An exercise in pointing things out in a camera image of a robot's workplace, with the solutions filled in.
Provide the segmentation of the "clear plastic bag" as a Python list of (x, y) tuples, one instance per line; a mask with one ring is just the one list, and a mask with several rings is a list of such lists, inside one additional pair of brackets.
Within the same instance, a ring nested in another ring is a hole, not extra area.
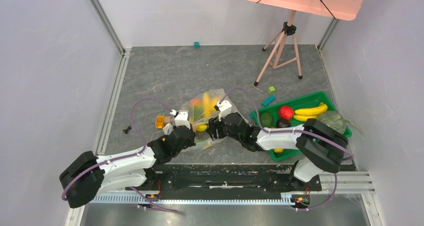
[[(225, 90), (222, 89), (222, 88), (221, 89), (211, 89), (211, 90), (208, 90), (204, 93), (211, 93), (214, 97), (220, 98), (220, 100), (226, 94)], [(202, 100), (204, 93), (198, 94), (194, 98), (198, 98), (198, 99)], [(211, 140), (210, 136), (207, 134), (206, 131), (205, 132), (197, 132), (196, 131), (197, 125), (199, 125), (199, 124), (207, 124), (208, 125), (209, 119), (217, 117), (219, 115), (219, 112), (216, 111), (216, 113), (212, 117), (202, 118), (201, 120), (194, 121), (193, 120), (193, 109), (192, 109), (192, 106), (190, 106), (190, 100), (183, 103), (180, 106), (179, 110), (188, 110), (189, 122), (193, 126), (194, 132), (196, 133), (196, 136), (195, 136), (196, 145), (189, 147), (187, 149), (184, 149), (183, 152), (205, 150), (205, 149), (207, 149), (207, 148), (209, 148), (209, 147), (211, 147), (211, 146), (213, 146), (217, 143), (221, 143), (222, 141), (224, 141), (225, 140), (224, 138), (223, 139), (217, 139), (217, 140), (213, 141), (213, 140)]]

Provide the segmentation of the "single yellow banana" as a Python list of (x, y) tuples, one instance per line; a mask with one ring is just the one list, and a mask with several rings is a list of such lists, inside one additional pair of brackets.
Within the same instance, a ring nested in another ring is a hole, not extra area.
[(220, 100), (218, 97), (214, 97), (211, 93), (204, 93), (202, 96), (203, 104), (203, 117), (212, 117), (217, 111), (215, 109), (216, 103)]

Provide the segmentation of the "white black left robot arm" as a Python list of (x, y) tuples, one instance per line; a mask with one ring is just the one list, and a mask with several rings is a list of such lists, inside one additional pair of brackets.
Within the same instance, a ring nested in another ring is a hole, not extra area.
[(99, 194), (120, 188), (152, 189), (157, 184), (152, 168), (170, 162), (182, 150), (194, 146), (195, 135), (192, 129), (178, 126), (169, 135), (128, 152), (95, 156), (86, 151), (60, 174), (61, 198), (70, 208), (78, 208)]

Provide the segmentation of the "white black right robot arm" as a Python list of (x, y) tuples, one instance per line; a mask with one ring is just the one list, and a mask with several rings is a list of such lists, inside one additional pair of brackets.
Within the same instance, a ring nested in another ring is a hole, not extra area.
[(289, 128), (261, 128), (247, 123), (239, 113), (230, 113), (210, 119), (206, 132), (212, 140), (232, 138), (251, 152), (299, 150), (304, 159), (295, 164), (288, 177), (295, 190), (303, 189), (322, 172), (337, 174), (344, 156), (353, 156), (347, 149), (348, 139), (316, 119)]

